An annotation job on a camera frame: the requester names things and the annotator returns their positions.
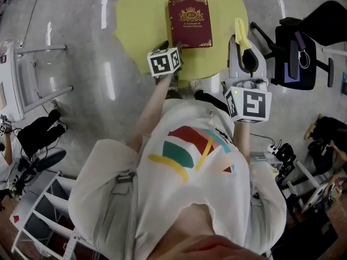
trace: power strip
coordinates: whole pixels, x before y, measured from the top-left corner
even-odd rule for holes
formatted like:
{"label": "power strip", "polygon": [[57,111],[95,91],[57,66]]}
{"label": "power strip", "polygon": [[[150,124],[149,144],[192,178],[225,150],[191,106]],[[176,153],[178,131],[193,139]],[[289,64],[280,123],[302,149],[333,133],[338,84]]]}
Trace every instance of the power strip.
{"label": "power strip", "polygon": [[278,148],[276,148],[275,145],[268,145],[267,150],[273,155],[275,155],[278,152]]}

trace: gray concrete floor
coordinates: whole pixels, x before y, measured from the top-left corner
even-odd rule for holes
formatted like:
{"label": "gray concrete floor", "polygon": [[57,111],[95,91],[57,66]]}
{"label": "gray concrete floor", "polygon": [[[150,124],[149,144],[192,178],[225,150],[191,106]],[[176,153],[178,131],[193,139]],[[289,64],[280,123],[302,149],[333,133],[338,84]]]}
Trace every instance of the gray concrete floor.
{"label": "gray concrete floor", "polygon": [[[0,42],[23,41],[36,0],[12,0],[0,23]],[[243,0],[250,21],[256,22],[274,39],[274,29],[282,18],[278,0]],[[283,0],[286,15],[304,18],[327,0]],[[347,6],[347,0],[337,0]],[[74,90],[58,98],[63,109],[62,121],[69,130],[59,147],[67,150],[65,159],[56,166],[65,174],[76,176],[98,139],[125,140],[131,133],[146,101],[154,90],[150,77],[139,75],[132,60],[125,54],[120,42],[113,37],[116,29],[114,5],[108,0],[107,28],[101,30],[101,0],[37,0],[25,39],[24,47],[45,45],[47,25],[52,31],[51,44],[66,44],[67,51],[42,52],[37,60],[37,78],[41,95],[52,89],[73,85]],[[249,33],[249,38],[263,51],[264,41]],[[344,49],[344,44],[334,45]],[[307,152],[303,136],[318,113],[347,120],[347,96],[340,94],[342,72],[346,71],[346,57],[319,52],[318,58],[335,62],[335,84],[326,86],[326,73],[317,69],[314,90],[284,90],[270,86],[273,93],[271,119],[253,125],[252,132],[289,142],[298,159]],[[273,76],[274,60],[268,62],[268,77]],[[27,114],[17,124],[25,126],[46,113],[42,107]],[[252,137],[252,150],[266,149],[267,141]]]}

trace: yellow cloth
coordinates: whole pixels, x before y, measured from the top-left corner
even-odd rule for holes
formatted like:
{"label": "yellow cloth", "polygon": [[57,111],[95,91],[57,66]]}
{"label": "yellow cloth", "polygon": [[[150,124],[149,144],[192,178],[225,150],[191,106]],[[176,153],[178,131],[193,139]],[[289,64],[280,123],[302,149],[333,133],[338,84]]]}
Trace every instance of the yellow cloth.
{"label": "yellow cloth", "polygon": [[245,24],[241,18],[235,19],[235,42],[240,46],[240,53],[243,56],[245,50],[252,48],[245,30]]}
{"label": "yellow cloth", "polygon": [[[165,40],[170,41],[168,19],[169,0],[119,0],[115,6],[117,16],[116,37],[126,53],[135,61],[142,74],[149,74],[147,53]],[[242,0],[208,0],[213,47],[183,49],[182,80],[191,81],[210,77],[227,67],[229,40],[235,34],[235,19],[241,17],[248,24]]]}

